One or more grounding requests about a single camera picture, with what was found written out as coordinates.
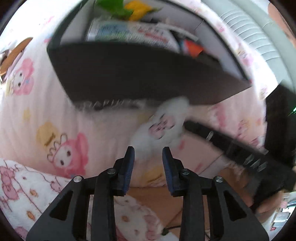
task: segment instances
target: black gripper frame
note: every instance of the black gripper frame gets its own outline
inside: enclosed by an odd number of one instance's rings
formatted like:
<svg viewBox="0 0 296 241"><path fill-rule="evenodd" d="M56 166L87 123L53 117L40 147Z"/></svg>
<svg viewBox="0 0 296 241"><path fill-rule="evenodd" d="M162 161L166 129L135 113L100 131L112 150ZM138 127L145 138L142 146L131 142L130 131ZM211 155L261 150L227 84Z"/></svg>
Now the black gripper frame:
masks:
<svg viewBox="0 0 296 241"><path fill-rule="evenodd" d="M207 196L210 237L215 241L268 241L269 237L252 211L221 177L208 179L184 169L169 147L163 149L167 184L172 196L183 196L180 241L204 241L202 195Z"/></svg>
<svg viewBox="0 0 296 241"><path fill-rule="evenodd" d="M135 151L128 147L124 158L96 177L74 177L43 212L29 231L27 241L84 241L89 197L94 194L92 241L116 241L113 196L129 188Z"/></svg>
<svg viewBox="0 0 296 241"><path fill-rule="evenodd" d="M258 183L254 195L253 212L260 203L282 189L293 191L296 173L288 166L272 159L268 154L253 149L219 131L198 122L186 121L187 131L206 139L224 152L224 155L235 163L243 166Z"/></svg>

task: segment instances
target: cartoon print bedsheet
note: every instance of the cartoon print bedsheet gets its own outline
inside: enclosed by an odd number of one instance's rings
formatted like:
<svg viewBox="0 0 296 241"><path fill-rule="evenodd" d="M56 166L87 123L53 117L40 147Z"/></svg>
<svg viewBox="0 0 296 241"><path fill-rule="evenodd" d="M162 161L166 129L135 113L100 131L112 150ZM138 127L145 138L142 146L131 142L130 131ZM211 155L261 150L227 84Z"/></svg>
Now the cartoon print bedsheet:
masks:
<svg viewBox="0 0 296 241"><path fill-rule="evenodd" d="M224 167L221 152L183 133L185 119L201 121L262 148L264 99L277 86L275 76L261 56L206 5L198 0L174 1L201 15L217 30L248 74L251 88L213 106L191 106L180 97L156 109L78 111L57 79L46 46L56 26L79 1L28 0L7 25L0 36L0 48L33 37L9 70L9 87L2 88L0 105L0 208L23 238L67 178L98 175L123 157L129 145L136 150L133 187L165 185L161 162L164 146L170 146L174 157L196 173L207 177L217 174ZM135 214L138 219L133 222L142 226L128 237L126 226L119 224L119 240L139 240L138 235L141 240L159 238L159 220L152 211L142 209L144 214ZM125 224L131 219L120 220Z"/></svg>

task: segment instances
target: pink bunny print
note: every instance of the pink bunny print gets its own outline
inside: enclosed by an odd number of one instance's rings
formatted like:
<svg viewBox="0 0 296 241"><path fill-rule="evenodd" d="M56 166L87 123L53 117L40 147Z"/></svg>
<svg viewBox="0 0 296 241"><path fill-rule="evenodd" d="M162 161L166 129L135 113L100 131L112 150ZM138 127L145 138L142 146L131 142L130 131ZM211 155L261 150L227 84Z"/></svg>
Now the pink bunny print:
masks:
<svg viewBox="0 0 296 241"><path fill-rule="evenodd" d="M33 72L32 60L29 58L24 59L21 67L13 74L11 93L15 95L30 94L34 84Z"/></svg>
<svg viewBox="0 0 296 241"><path fill-rule="evenodd" d="M160 237L160 234L157 233L157 227L159 225L157 218L151 214L147 214L144 216L144 219L147 224L146 238L148 240L157 240Z"/></svg>
<svg viewBox="0 0 296 241"><path fill-rule="evenodd" d="M50 187L56 191L57 193L60 193L63 189L63 187L58 183L58 181L51 181Z"/></svg>
<svg viewBox="0 0 296 241"><path fill-rule="evenodd" d="M175 119L173 116L166 116L163 114L158 124L153 124L149 128L149 134L152 135L155 139L160 139L164 136L165 130L172 129L175 126Z"/></svg>
<svg viewBox="0 0 296 241"><path fill-rule="evenodd" d="M47 159L54 165L59 175L72 178L85 175L85 165L88 163L88 142L84 134L78 133L77 139L61 135L60 142L55 141L50 148Z"/></svg>
<svg viewBox="0 0 296 241"><path fill-rule="evenodd" d="M18 200L18 194L15 188L12 186L12 179L15 177L13 171L8 169L7 167L0 167L1 181L2 181L2 189L7 196L8 199Z"/></svg>

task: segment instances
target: cartoon character print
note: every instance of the cartoon character print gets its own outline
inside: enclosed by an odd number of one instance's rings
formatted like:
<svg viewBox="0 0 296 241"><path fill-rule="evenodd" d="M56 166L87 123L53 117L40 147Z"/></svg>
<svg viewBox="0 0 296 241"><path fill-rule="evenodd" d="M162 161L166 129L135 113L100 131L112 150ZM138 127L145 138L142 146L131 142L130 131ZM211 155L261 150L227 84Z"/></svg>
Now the cartoon character print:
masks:
<svg viewBox="0 0 296 241"><path fill-rule="evenodd" d="M12 185L12 179L15 177L14 172L7 167L0 166L0 174L2 181L2 190L4 191L4 194L10 200L18 200L19 196Z"/></svg>
<svg viewBox="0 0 296 241"><path fill-rule="evenodd" d="M219 33L225 32L225 27L221 23L217 23L216 27L217 27Z"/></svg>
<svg viewBox="0 0 296 241"><path fill-rule="evenodd" d="M193 9L194 12L196 12L198 15L205 16L208 13L208 10L203 7L194 7L192 5L192 6L189 6L189 8Z"/></svg>
<svg viewBox="0 0 296 241"><path fill-rule="evenodd" d="M226 128L226 114L223 103L218 103L209 109L210 123L217 130Z"/></svg>
<svg viewBox="0 0 296 241"><path fill-rule="evenodd" d="M267 94L268 94L268 89L267 89L267 86L264 86L263 88L261 88L260 90L260 100L264 100L266 97L267 97Z"/></svg>
<svg viewBox="0 0 296 241"><path fill-rule="evenodd" d="M84 134L78 133L77 139L70 139L62 134L60 141L54 141L47 159L57 169L59 175L72 178L85 175L85 165L88 163L88 142Z"/></svg>
<svg viewBox="0 0 296 241"><path fill-rule="evenodd" d="M247 132L249 130L249 121L248 120L241 120L239 122L238 131L237 131L237 138L244 139L247 136Z"/></svg>
<svg viewBox="0 0 296 241"><path fill-rule="evenodd" d="M264 149L264 142L265 142L265 135L262 135L251 140L249 142L249 145L251 145L253 148L256 148L258 150L262 150Z"/></svg>
<svg viewBox="0 0 296 241"><path fill-rule="evenodd" d="M52 39L52 33L48 34L43 40L44 43L48 43Z"/></svg>
<svg viewBox="0 0 296 241"><path fill-rule="evenodd" d="M149 128L149 134L152 135L155 139L160 139L165 135L165 130L170 130L175 126L175 119L173 116L166 116L163 114L158 124L153 124Z"/></svg>
<svg viewBox="0 0 296 241"><path fill-rule="evenodd" d="M239 43L239 47L237 50L237 54L240 58L240 60L242 61L242 63L246 66L246 67L250 67L254 61L252 55L250 55L249 53L247 53L244 48L242 47L242 44Z"/></svg>
<svg viewBox="0 0 296 241"><path fill-rule="evenodd" d="M136 237L138 240L148 241L160 238L162 225L156 214L149 208L128 195L125 197L115 197L114 205L115 221L118 223L116 229L118 231L120 227L124 229L124 226L120 225L120 223L129 223L130 225L135 225L133 237ZM121 241L129 240L132 237L129 236L128 238L122 232L119 233L117 233L117 237L120 237L121 239L118 240Z"/></svg>
<svg viewBox="0 0 296 241"><path fill-rule="evenodd" d="M143 187L161 187L166 185L165 173L163 165L153 167L145 172L140 180Z"/></svg>
<svg viewBox="0 0 296 241"><path fill-rule="evenodd" d="M43 30L46 27L46 25L48 25L50 22L52 22L53 19L54 19L54 16L50 16L49 18L44 18L43 23L39 24L40 30Z"/></svg>
<svg viewBox="0 0 296 241"><path fill-rule="evenodd" d="M147 214L144 216L144 220L147 223L146 238L148 240L157 240L160 237L160 234L157 233L157 228L159 225L157 217Z"/></svg>
<svg viewBox="0 0 296 241"><path fill-rule="evenodd" d="M34 85L32 74L34 72L33 62L31 59L26 58L23 60L22 65L13 74L10 83L10 92L15 95L28 95Z"/></svg>

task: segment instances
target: human hand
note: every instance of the human hand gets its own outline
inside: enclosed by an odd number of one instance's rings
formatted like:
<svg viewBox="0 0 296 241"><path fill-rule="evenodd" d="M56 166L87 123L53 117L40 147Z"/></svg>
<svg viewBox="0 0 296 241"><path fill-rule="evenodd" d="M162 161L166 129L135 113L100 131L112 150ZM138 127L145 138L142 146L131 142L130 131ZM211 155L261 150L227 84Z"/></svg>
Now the human hand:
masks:
<svg viewBox="0 0 296 241"><path fill-rule="evenodd" d="M235 174L232 168L225 168L220 171L219 176L223 177L228 184L238 193L245 204L250 207L254 203L253 197L248 193L244 187L248 184L250 177L246 171L244 171L239 178ZM256 210L256 216L258 220L263 223L265 222L274 211L280 207L283 200L283 191L276 193L270 198L264 200Z"/></svg>

